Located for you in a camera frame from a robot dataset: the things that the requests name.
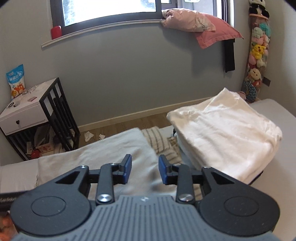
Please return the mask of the beige linen trousers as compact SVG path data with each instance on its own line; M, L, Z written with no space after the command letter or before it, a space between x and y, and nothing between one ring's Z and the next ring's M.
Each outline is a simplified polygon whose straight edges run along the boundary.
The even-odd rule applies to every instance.
M115 197L121 195L152 195L149 187L149 167L158 160L154 150L138 128L116 134L79 149L38 159L38 182L42 185L66 172L81 166L90 170L100 169L108 163L120 163L123 158L132 156L132 170L126 185L114 187Z

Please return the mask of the grey bed sheet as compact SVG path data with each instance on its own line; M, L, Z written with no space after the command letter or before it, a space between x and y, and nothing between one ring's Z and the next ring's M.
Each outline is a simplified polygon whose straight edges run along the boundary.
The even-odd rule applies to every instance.
M252 108L280 127L283 138L274 159L253 187L273 197L280 206L280 219L274 234L281 240L295 238L295 116L272 99L253 103ZM31 190L74 167L91 149L101 147L95 142L72 153L44 156L39 159L1 167L1 192Z

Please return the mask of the white folded garment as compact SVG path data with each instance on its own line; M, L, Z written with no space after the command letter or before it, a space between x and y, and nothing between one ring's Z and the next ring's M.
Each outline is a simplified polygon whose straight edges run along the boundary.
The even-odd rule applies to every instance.
M274 122L226 88L204 102L170 111L166 117L192 166L213 167L245 184L263 172L282 139Z

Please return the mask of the white bedside table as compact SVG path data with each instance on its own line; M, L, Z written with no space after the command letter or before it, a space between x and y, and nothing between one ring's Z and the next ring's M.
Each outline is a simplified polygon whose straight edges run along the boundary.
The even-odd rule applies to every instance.
M62 148L78 149L80 131L71 113L60 78L43 82L13 99L1 113L1 131L24 161L31 159L27 143L38 127L49 125Z

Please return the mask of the brown striped folded shirt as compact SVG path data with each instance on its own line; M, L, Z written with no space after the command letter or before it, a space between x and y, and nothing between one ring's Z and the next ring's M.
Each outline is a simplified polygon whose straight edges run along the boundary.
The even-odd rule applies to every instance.
M166 128L153 126L152 128L143 129L142 134L157 156L164 155L170 164L191 166L190 161L187 160L178 145L177 137L173 135L172 126ZM148 182L149 192L152 195L170 195L173 199L176 198L177 186L163 184L159 173L158 160L152 161L152 166L149 167Z

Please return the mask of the blue snack bag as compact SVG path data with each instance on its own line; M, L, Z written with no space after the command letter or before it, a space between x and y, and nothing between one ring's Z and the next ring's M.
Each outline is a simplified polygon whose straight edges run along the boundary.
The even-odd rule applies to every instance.
M23 64L6 73L6 79L11 88L12 99L22 94L26 89Z

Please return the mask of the plush toy hanging tube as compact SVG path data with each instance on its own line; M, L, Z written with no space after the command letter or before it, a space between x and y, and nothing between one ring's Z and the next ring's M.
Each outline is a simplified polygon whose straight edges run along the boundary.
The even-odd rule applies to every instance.
M249 103L256 101L263 84L267 67L271 28L265 0L249 1L249 26L251 30L247 69L241 91Z

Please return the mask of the black hanging cloth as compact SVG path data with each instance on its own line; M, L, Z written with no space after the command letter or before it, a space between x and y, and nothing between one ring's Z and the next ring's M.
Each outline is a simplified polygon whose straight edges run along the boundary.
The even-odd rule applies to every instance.
M234 43L235 39L223 41L224 70L226 73L235 70Z

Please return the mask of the red cup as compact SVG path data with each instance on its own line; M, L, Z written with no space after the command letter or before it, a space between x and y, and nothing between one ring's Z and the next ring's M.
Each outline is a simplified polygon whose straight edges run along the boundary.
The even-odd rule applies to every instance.
M61 26L55 26L51 29L51 38L52 40L62 37L62 28Z

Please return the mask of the pink pillow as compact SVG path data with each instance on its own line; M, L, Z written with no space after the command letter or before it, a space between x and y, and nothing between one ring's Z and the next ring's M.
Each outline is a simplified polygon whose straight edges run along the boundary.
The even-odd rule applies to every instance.
M202 13L202 15L211 21L211 23L216 27L216 30L195 33L195 38L201 49L206 49L211 45L224 40L232 40L237 38L243 39L241 33L224 20L206 13Z

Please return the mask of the pink plastic bag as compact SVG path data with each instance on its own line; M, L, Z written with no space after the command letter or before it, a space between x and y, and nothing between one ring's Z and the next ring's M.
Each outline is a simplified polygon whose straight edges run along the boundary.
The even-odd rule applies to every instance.
M215 31L215 25L198 11L190 9L165 9L162 10L162 26L169 29L181 30L184 32L211 32Z

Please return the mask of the window with dark frame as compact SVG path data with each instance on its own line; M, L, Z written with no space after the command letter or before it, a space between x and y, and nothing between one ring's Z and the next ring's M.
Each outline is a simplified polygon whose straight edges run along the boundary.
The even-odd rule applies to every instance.
M130 21L162 19L162 10L186 8L212 14L234 25L234 1L49 1L53 27L62 35Z

